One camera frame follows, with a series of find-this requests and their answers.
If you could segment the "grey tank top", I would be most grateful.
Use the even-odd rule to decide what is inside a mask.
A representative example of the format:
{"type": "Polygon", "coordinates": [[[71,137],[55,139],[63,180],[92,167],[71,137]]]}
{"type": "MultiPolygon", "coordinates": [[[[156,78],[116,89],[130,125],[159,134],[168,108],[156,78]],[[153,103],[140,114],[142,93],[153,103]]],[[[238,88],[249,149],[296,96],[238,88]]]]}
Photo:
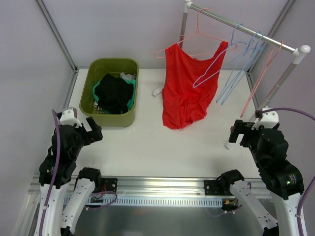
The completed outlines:
{"type": "Polygon", "coordinates": [[[136,79],[136,75],[135,74],[125,74],[124,72],[121,72],[120,73],[120,77],[122,78],[122,79],[124,79],[124,80],[128,80],[128,81],[130,81],[130,80],[135,80],[136,79]]]}

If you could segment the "pink wire hanger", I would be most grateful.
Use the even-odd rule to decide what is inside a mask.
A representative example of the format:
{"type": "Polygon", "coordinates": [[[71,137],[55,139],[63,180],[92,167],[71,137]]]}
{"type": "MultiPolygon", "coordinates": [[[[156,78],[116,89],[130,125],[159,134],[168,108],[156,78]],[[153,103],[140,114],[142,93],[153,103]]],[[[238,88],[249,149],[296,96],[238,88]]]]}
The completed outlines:
{"type": "Polygon", "coordinates": [[[253,88],[252,88],[252,91],[247,99],[247,102],[240,114],[240,118],[242,118],[244,116],[244,114],[246,113],[247,109],[248,109],[248,106],[250,104],[250,101],[252,100],[252,98],[254,97],[255,93],[256,93],[256,90],[258,89],[258,86],[260,85],[268,67],[272,64],[273,60],[275,59],[275,57],[278,55],[278,53],[280,52],[280,50],[282,49],[283,47],[283,44],[284,42],[281,41],[281,44],[280,44],[280,47],[278,48],[277,52],[275,54],[273,54],[273,51],[274,49],[272,48],[271,51],[269,52],[268,56],[267,56],[267,59],[265,60],[264,62],[264,65],[259,73],[259,76],[258,76],[258,79],[256,80],[253,88]]]}

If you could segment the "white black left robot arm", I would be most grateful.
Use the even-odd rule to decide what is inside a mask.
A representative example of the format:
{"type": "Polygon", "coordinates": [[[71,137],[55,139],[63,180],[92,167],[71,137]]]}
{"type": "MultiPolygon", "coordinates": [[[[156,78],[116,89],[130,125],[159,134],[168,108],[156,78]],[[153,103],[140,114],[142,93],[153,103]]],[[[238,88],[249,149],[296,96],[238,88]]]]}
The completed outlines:
{"type": "Polygon", "coordinates": [[[67,206],[63,201],[70,186],[76,160],[84,146],[103,138],[101,127],[92,117],[87,131],[76,123],[58,124],[52,136],[48,154],[39,167],[40,207],[36,236],[72,236],[81,211],[92,192],[102,188],[101,171],[84,167],[76,179],[74,192],[67,206]]]}

